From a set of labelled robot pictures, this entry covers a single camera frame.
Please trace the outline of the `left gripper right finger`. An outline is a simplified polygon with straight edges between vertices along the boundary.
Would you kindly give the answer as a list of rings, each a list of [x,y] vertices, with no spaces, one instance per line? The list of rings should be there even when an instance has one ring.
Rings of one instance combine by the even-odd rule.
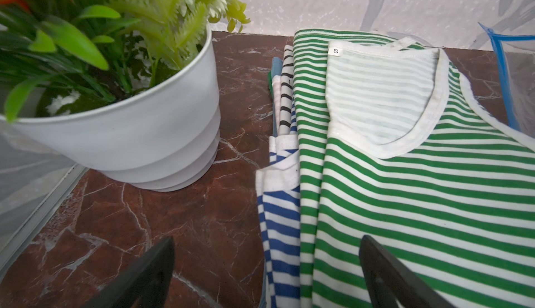
[[[369,235],[361,240],[359,259],[373,307],[453,306]]]

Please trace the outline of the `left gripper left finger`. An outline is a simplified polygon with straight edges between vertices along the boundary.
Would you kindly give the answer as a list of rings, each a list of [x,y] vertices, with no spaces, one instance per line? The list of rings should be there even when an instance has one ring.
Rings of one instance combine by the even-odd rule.
[[[84,306],[164,307],[174,262],[174,240],[168,236],[133,261]]]

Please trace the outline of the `green white striped garment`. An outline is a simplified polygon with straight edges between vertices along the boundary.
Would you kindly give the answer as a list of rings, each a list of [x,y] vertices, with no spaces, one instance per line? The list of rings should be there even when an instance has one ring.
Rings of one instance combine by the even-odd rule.
[[[293,48],[301,305],[369,307],[370,236],[456,307],[533,307],[534,139],[441,48],[325,29]]]

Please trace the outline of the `blue white striped top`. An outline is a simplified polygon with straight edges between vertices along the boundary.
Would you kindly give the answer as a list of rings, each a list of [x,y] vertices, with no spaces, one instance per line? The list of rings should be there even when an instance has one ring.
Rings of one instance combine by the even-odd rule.
[[[300,306],[300,166],[295,108],[290,132],[269,139],[269,166],[256,172],[267,307]]]

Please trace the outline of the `black white striped top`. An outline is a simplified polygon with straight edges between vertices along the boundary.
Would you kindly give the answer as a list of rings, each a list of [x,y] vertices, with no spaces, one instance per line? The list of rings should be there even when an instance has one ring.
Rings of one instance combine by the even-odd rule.
[[[292,133],[293,118],[293,76],[294,58],[293,47],[284,47],[284,59],[281,70],[281,99],[280,99],[280,122],[279,134],[288,135]]]

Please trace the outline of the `blue garment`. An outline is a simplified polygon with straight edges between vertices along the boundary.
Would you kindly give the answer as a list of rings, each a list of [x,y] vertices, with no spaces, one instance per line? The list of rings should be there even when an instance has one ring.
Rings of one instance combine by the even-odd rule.
[[[276,90],[273,86],[273,79],[275,76],[280,76],[282,73],[283,61],[280,57],[273,57],[271,62],[271,70],[268,74],[268,87],[270,90],[272,102],[273,102],[273,136],[278,136],[279,127],[279,111],[280,104],[277,103]]]

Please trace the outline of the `clear vacuum bag blue zip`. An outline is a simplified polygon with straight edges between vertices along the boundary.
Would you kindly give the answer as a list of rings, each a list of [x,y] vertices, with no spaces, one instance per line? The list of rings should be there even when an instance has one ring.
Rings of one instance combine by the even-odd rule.
[[[534,35],[504,35],[482,25],[497,57],[509,126],[534,137]]]

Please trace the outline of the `potted plant white pot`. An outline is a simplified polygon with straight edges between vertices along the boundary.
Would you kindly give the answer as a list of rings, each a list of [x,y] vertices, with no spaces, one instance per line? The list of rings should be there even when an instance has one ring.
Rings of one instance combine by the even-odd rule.
[[[210,26],[240,0],[1,0],[1,119],[85,167],[169,192],[220,136]]]

